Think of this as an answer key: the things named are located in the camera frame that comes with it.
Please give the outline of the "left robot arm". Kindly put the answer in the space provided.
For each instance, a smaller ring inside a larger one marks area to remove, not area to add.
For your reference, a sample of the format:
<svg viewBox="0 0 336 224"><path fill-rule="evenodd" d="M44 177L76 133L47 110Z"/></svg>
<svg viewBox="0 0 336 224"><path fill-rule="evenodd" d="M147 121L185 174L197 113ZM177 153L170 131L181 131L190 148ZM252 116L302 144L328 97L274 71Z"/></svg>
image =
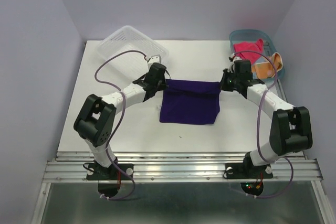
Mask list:
<svg viewBox="0 0 336 224"><path fill-rule="evenodd" d="M74 130L86 141L94 156L94 162L84 165L90 175L100 173L110 179L116 175L118 159L108 141L115 133L114 118L118 113L125 114L126 108L147 101L166 85L166 66L153 63L149 71L134 80L126 88L99 97L89 95L74 122Z"/></svg>

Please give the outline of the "purple towel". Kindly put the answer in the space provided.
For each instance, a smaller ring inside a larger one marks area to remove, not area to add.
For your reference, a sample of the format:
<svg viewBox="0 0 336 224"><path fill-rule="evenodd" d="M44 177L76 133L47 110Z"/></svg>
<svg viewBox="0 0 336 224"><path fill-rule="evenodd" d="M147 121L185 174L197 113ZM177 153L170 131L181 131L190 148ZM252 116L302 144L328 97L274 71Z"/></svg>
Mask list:
<svg viewBox="0 0 336 224"><path fill-rule="evenodd" d="M159 121L189 125L212 125L220 112L219 82L168 79Z"/></svg>

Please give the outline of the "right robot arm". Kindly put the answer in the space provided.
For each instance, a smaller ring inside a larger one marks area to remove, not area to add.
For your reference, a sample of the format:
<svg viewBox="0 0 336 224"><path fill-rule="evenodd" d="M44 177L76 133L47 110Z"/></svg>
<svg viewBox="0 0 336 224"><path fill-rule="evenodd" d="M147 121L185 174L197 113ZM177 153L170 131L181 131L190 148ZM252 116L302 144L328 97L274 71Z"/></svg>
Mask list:
<svg viewBox="0 0 336 224"><path fill-rule="evenodd" d="M220 82L223 91L236 91L258 106L271 119L269 140L245 154L241 163L227 163L227 179L253 179L263 174L272 178L270 164L288 153L308 150L313 145L309 110L293 106L271 92L265 83L255 79L248 60L236 60L224 69Z"/></svg>

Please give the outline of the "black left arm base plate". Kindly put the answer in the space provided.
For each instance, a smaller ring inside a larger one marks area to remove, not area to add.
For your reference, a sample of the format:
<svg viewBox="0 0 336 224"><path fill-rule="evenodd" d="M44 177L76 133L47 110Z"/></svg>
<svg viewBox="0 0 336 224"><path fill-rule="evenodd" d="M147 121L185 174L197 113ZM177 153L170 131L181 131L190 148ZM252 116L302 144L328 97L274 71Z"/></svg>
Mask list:
<svg viewBox="0 0 336 224"><path fill-rule="evenodd" d="M86 170L86 180L99 181L99 180L130 180L130 178L117 170L113 165L109 168L102 167L98 163L84 163L83 168Z"/></svg>

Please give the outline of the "teal translucent plastic tub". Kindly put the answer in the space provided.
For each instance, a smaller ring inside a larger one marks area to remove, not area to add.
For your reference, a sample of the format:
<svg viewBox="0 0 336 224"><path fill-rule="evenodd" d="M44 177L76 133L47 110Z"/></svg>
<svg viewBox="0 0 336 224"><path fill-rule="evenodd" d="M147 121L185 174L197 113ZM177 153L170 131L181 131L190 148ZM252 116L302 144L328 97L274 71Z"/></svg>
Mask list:
<svg viewBox="0 0 336 224"><path fill-rule="evenodd" d="M251 62L254 78L266 81L284 75L282 57L266 33L255 29L235 30L229 35L229 41L239 59Z"/></svg>

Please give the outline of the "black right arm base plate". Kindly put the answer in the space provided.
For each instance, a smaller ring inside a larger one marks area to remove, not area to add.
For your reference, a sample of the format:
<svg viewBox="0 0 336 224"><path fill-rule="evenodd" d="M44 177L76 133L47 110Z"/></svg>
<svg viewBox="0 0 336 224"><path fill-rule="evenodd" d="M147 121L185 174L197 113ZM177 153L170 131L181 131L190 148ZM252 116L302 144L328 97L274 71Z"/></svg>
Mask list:
<svg viewBox="0 0 336 224"><path fill-rule="evenodd" d="M226 179L253 180L257 178L271 179L274 176L269 165L246 167L243 163L225 163L223 177Z"/></svg>

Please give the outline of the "white perforated plastic basket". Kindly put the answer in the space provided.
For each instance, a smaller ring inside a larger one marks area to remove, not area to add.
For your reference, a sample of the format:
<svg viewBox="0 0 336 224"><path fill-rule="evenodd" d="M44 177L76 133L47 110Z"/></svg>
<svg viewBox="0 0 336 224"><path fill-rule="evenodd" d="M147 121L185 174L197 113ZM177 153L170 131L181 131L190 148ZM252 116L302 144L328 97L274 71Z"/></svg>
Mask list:
<svg viewBox="0 0 336 224"><path fill-rule="evenodd" d="M123 26L102 40L95 49L105 61L127 51L127 54L110 61L109 66L126 79L132 81L148 71L147 61L160 57L160 63L168 66L169 51L132 26Z"/></svg>

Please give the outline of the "orange patterned towel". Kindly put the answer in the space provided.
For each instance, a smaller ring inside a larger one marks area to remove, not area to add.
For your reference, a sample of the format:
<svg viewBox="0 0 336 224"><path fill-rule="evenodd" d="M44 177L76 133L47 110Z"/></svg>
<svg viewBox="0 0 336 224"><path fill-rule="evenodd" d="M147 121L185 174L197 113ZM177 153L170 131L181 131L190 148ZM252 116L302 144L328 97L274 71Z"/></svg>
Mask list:
<svg viewBox="0 0 336 224"><path fill-rule="evenodd" d="M283 69L283 61L279 53L275 52L271 57L268 57L268 59L270 59L275 66L277 72ZM264 62L253 64L251 69L258 79L273 78L275 76L275 70L272 64L265 60Z"/></svg>

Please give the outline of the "pink towel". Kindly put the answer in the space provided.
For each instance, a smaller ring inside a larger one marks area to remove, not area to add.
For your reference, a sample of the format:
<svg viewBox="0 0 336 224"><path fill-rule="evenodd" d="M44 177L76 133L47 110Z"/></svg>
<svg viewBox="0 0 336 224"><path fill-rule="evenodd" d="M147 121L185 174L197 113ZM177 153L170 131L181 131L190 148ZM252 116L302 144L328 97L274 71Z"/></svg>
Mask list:
<svg viewBox="0 0 336 224"><path fill-rule="evenodd" d="M233 45L234 51L239 52L237 55L242 58L242 60L249 60L253 65L260 57L264 50L264 42L262 39L256 42L240 42Z"/></svg>

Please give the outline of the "aluminium mounting rail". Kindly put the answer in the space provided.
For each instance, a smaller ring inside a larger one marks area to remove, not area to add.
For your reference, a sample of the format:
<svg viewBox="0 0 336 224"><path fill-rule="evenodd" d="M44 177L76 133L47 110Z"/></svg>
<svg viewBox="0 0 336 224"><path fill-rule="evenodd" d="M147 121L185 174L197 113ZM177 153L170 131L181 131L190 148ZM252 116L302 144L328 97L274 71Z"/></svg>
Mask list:
<svg viewBox="0 0 336 224"><path fill-rule="evenodd" d="M225 164L241 162L244 155L242 152L116 153L120 164L134 165L136 183L225 182ZM82 165L92 158L89 152L58 152L56 158L47 163L43 182L85 183L87 172ZM288 162L280 159L271 165L271 182L288 181L291 170L295 182L323 180L317 160L307 159L302 153L290 154L288 158Z"/></svg>

